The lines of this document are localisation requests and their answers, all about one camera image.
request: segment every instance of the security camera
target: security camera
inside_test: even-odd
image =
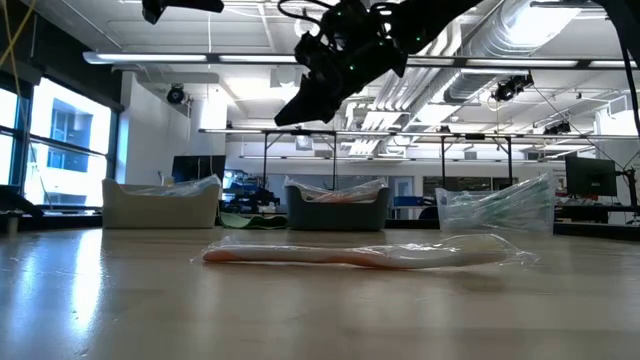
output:
[[[184,93],[184,85],[183,84],[173,84],[171,85],[171,90],[167,94],[167,101],[169,104],[173,105],[182,105],[186,102],[186,95]]]

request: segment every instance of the gray bin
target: gray bin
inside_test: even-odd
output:
[[[296,186],[285,187],[289,227],[293,230],[378,231],[387,220],[389,189],[371,203],[321,203],[302,198]]]

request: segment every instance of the computer monitor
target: computer monitor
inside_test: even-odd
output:
[[[565,166],[568,194],[618,196],[613,161],[567,156]]]
[[[181,183],[217,175],[224,178],[226,156],[175,156],[171,176],[173,181]]]

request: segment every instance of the table surface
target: table surface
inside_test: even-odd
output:
[[[216,229],[0,239],[0,358],[640,358],[635,244],[505,235],[540,260],[429,271],[198,260],[226,236],[339,245],[443,237]]]

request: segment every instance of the beige bin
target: beige bin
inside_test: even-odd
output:
[[[220,186],[196,196],[134,195],[161,186],[119,185],[102,181],[102,226],[105,229],[210,229],[215,225]]]

